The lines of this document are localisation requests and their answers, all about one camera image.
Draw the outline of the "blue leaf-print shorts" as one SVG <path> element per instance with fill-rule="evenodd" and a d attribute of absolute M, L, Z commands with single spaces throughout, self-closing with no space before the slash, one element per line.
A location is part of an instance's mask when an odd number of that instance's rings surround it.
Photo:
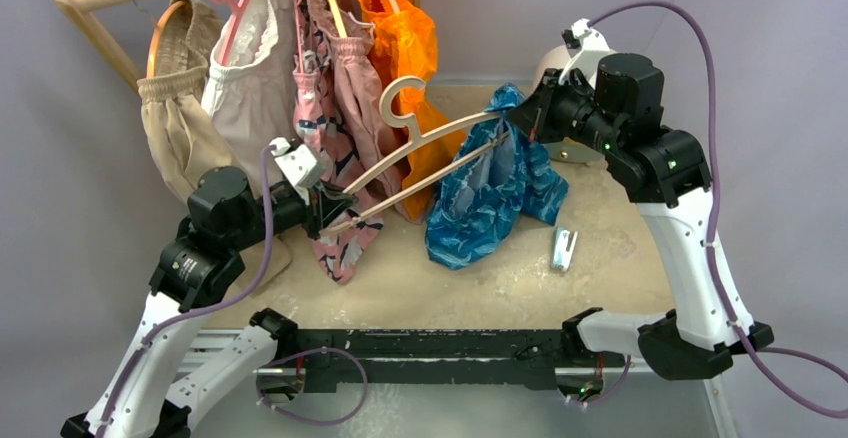
<path fill-rule="evenodd" d="M 528 141 L 498 117 L 473 125 L 456 158 L 505 139 L 448 173 L 426 218 L 431 261 L 458 270 L 494 253 L 520 215 L 555 224 L 568 182 L 551 166 L 543 145 Z"/>

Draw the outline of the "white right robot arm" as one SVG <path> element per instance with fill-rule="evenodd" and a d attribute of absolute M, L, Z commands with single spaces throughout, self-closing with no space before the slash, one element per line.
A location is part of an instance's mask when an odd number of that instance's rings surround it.
<path fill-rule="evenodd" d="M 660 377 L 706 380 L 774 340 L 739 299 L 708 230 L 713 181 L 700 142 L 662 122 L 664 75 L 642 55 L 603 57 L 596 75 L 548 68 L 507 121 L 530 141 L 572 140 L 600 153 L 647 224 L 674 300 L 660 315 L 592 308 L 567 320 L 561 350 L 576 365 L 599 352 L 644 360 Z"/>

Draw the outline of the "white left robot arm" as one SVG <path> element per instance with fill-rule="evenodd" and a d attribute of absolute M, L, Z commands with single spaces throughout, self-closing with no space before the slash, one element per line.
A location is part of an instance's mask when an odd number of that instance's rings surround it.
<path fill-rule="evenodd" d="M 265 309 L 222 350 L 185 377 L 178 370 L 209 316 L 234 304 L 227 292 L 260 245 L 270 265 L 272 238 L 295 227 L 316 236 L 354 203 L 320 179 L 265 184 L 254 196 L 243 170 L 211 169 L 188 197 L 188 213 L 161 252 L 137 331 L 109 386 L 87 412 L 68 418 L 64 437 L 188 437 L 235 385 L 271 364 L 302 363 L 298 325 Z"/>

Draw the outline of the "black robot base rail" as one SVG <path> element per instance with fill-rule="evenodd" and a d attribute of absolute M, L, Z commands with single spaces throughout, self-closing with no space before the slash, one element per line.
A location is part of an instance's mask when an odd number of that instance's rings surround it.
<path fill-rule="evenodd" d="M 603 368 L 625 362 L 578 349 L 565 329 L 307 329 L 270 308 L 249 322 L 276 340 L 274 368 L 302 376 L 307 393 L 362 382 L 595 393 Z"/>

